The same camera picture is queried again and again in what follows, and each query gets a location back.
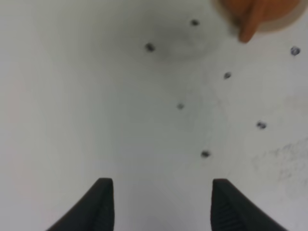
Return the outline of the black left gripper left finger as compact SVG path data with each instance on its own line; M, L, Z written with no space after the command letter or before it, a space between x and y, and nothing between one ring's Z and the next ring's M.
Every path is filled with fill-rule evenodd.
M113 180L99 178L84 196L48 230L113 231L114 226Z

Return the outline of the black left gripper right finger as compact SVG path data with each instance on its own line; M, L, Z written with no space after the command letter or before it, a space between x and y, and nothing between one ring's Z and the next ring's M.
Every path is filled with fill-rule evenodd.
M284 231L229 180L214 179L211 196L213 231Z

